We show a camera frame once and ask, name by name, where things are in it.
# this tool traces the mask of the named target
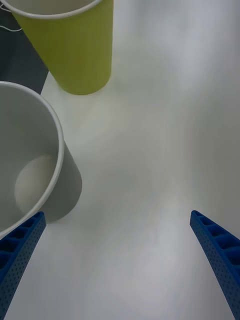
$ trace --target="white paper cup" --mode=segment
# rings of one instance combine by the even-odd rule
[[[22,85],[0,81],[0,238],[37,211],[47,222],[69,213],[80,172],[52,107]]]

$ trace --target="white table surface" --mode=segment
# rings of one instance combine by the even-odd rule
[[[51,74],[81,172],[5,320],[231,320],[189,226],[197,209],[240,237],[238,0],[115,0],[112,75],[88,96]]]

